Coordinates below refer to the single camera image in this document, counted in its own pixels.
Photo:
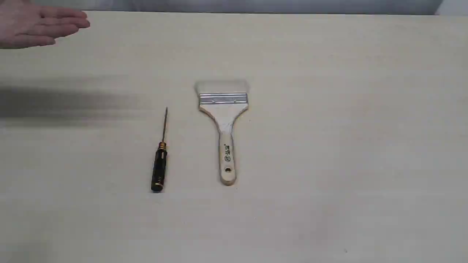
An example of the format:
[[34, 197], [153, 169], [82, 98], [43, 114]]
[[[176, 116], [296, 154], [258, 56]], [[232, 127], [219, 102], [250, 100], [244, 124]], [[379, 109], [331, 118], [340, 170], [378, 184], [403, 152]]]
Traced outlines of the open human hand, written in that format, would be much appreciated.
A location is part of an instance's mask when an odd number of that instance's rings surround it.
[[50, 46], [56, 39], [89, 28], [85, 12], [69, 7], [38, 5], [30, 0], [2, 0], [0, 48]]

